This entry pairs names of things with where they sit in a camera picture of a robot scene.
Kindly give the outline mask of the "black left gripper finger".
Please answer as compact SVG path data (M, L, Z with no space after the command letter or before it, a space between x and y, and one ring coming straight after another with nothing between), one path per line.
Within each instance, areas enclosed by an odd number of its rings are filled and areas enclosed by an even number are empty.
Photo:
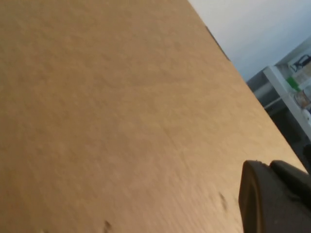
M311 176L282 160L247 160L239 207L245 233L309 233Z

